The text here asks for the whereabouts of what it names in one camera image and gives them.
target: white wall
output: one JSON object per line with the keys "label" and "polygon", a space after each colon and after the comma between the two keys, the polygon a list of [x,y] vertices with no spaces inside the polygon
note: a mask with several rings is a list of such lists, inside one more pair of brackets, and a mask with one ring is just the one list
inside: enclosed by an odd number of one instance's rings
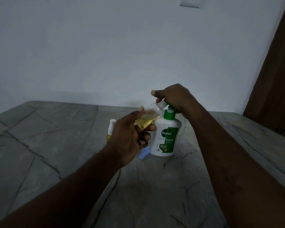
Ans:
{"label": "white wall", "polygon": [[0,0],[0,112],[28,100],[147,106],[181,83],[241,113],[285,0]]}

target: hand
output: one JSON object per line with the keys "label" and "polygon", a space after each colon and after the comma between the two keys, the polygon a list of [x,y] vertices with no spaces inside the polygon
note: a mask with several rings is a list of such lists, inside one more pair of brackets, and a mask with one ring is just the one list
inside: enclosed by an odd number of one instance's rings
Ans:
{"label": "hand", "polygon": [[144,107],[141,106],[123,118],[117,120],[109,146],[117,152],[121,158],[122,166],[129,164],[135,157],[137,151],[148,145],[151,136],[146,131],[155,131],[156,126],[151,124],[144,130],[134,125],[136,119],[144,114]]}
{"label": "hand", "polygon": [[156,103],[165,99],[166,102],[170,103],[177,110],[177,113],[182,113],[183,115],[188,106],[197,103],[190,91],[181,84],[168,86],[164,90],[152,90],[151,94],[157,97]]}

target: yellow bottle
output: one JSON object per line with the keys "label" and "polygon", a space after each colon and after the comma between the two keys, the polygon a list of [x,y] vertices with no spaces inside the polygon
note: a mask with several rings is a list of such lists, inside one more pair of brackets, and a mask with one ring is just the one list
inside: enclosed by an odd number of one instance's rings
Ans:
{"label": "yellow bottle", "polygon": [[115,126],[116,120],[115,119],[111,119],[110,120],[110,126],[109,126],[109,130],[108,130],[108,134],[107,134],[107,138],[106,138],[106,144],[110,141],[112,133],[113,133],[113,129]]}
{"label": "yellow bottle", "polygon": [[163,109],[168,104],[164,101],[160,103],[152,103],[147,108],[145,108],[145,114],[141,116],[140,119],[137,119],[135,122],[140,129],[145,129],[148,127],[154,120],[158,119],[163,114]]}

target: dettol logo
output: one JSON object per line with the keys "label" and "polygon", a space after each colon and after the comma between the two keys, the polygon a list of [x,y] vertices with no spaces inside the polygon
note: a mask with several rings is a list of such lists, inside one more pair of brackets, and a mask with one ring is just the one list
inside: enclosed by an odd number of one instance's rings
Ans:
{"label": "dettol logo", "polygon": [[164,129],[164,130],[162,131],[162,136],[163,136],[164,138],[166,138],[166,137],[169,136],[169,135],[171,135],[171,130],[169,130],[169,129]]}

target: fingernail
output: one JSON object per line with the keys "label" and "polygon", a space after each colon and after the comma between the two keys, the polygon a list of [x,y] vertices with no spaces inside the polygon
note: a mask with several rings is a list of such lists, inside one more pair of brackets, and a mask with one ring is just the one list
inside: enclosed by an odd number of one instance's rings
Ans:
{"label": "fingernail", "polygon": [[137,111],[142,111],[144,109],[143,106],[139,107]]}

